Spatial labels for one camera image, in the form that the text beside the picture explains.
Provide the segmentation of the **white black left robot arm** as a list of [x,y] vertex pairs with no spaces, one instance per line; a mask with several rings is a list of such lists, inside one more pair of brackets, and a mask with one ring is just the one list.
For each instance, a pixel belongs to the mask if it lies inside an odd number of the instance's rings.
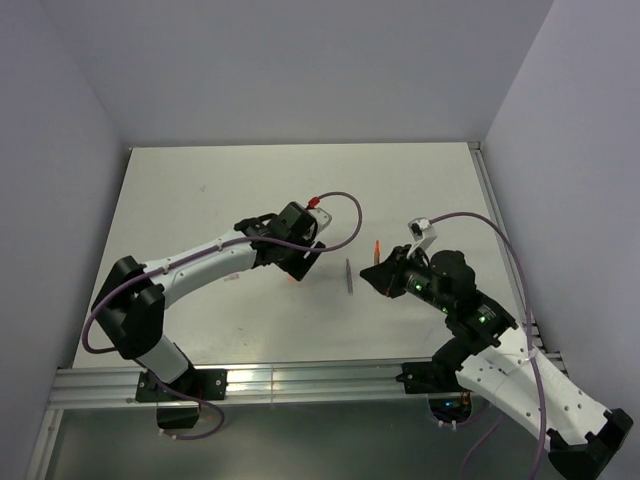
[[91,308],[125,360],[145,368],[172,399],[204,390],[193,364],[164,333],[164,313],[178,300],[224,277],[275,265],[300,281],[319,256],[317,236],[331,223],[323,209],[297,202],[278,213],[247,218],[220,237],[174,257],[118,260]]

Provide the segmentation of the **purple pen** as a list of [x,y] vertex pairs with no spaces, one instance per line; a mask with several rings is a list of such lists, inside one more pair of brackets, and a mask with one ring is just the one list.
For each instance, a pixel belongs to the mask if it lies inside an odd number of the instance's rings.
[[351,262],[348,258],[345,259],[345,276],[348,295],[352,296],[354,294],[353,273]]

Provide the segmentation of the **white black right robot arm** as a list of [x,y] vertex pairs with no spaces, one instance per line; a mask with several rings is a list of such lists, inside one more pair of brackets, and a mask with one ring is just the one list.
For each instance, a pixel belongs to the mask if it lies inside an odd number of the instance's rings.
[[408,394],[469,390],[493,403],[535,438],[566,479],[595,479],[633,426],[622,409],[589,397],[536,347],[497,301],[481,292],[460,251],[427,256],[395,247],[360,276],[387,298],[412,294],[445,313],[453,337],[430,360],[406,362],[397,375]]

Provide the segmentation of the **orange pen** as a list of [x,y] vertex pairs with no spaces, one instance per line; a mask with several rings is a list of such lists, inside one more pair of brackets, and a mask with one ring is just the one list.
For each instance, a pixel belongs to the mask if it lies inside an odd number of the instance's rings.
[[378,265],[380,263],[380,257],[381,257],[380,241],[376,240],[375,247],[374,247],[374,265]]

